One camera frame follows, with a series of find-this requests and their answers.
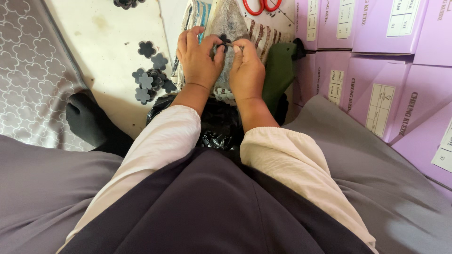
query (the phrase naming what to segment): scissors handle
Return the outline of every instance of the scissors handle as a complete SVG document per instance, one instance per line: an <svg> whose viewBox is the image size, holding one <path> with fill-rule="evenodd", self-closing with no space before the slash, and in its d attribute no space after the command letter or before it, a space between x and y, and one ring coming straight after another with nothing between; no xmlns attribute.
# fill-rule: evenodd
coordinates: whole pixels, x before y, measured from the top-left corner
<svg viewBox="0 0 452 254"><path fill-rule="evenodd" d="M278 9L280 6L281 1L282 0L278 0L276 5L273 8L270 8L268 6L267 0L260 0L260 10L257 12L252 11L252 9L248 6L247 0L243 0L243 5L245 6L245 9L246 9L246 11L248 11L249 14L251 14L253 16L257 16L257 15L260 15L264 11L264 8L269 12L276 11L276 9Z"/></svg>

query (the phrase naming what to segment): striped fabric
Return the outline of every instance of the striped fabric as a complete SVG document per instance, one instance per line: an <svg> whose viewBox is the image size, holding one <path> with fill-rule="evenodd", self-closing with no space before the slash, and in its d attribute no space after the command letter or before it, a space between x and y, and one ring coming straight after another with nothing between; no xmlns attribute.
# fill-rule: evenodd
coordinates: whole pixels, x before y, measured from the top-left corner
<svg viewBox="0 0 452 254"><path fill-rule="evenodd" d="M211 4L204 3L198 0L189 0L185 10L184 19L182 20L181 32L190 29L194 26L205 27L209 18ZM203 33L200 34L199 42L201 42ZM182 66L179 64L179 59L175 58L173 64L173 71L171 73L171 80L176 84L178 91L184 86L184 74Z"/></svg>
<svg viewBox="0 0 452 254"><path fill-rule="evenodd" d="M263 64L267 61L268 51L273 44L293 40L293 36L289 33L278 32L269 26L256 23L254 19L246 17L244 19L250 33L250 40L254 42L257 55Z"/></svg>

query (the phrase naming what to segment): white sleeve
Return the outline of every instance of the white sleeve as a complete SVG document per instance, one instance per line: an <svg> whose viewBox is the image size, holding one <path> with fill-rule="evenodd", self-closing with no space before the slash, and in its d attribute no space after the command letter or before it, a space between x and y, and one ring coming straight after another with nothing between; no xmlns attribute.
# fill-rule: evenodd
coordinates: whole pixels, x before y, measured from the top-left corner
<svg viewBox="0 0 452 254"><path fill-rule="evenodd" d="M143 179L185 157L195 147L200 132L201 119L192 108L176 105L157 115L134 141L113 178L91 201L58 252L84 226Z"/></svg>
<svg viewBox="0 0 452 254"><path fill-rule="evenodd" d="M323 152L310 136L283 128L254 128L245 134L240 158L311 201L378 253L375 238L331 178Z"/></svg>

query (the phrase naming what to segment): foot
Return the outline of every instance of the foot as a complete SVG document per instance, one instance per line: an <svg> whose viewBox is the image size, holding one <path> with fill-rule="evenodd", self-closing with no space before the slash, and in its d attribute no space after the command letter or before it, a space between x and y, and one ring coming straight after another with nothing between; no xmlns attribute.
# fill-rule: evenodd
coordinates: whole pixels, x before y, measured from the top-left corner
<svg viewBox="0 0 452 254"><path fill-rule="evenodd" d="M108 147L106 152L125 156L133 139L116 127L94 101L84 93L73 94L68 101L66 120L74 134L94 147Z"/></svg>

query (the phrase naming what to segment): white work table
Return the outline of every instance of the white work table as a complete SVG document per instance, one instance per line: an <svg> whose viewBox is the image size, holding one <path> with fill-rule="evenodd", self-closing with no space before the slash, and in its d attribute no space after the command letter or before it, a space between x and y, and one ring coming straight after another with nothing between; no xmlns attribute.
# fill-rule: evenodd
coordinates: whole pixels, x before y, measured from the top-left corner
<svg viewBox="0 0 452 254"><path fill-rule="evenodd" d="M248 1L253 10L259 9L259 0ZM254 19L292 33L294 0L282 1L274 17L264 11ZM113 123L136 138L155 101L142 105L135 99L138 85L132 72L152 68L151 60L138 54L138 43L153 43L157 53L168 59L163 72L170 76L187 0L146 0L128 10L114 6L112 0L45 2L97 103ZM238 3L244 15L243 3ZM157 96L164 94L161 89Z"/></svg>

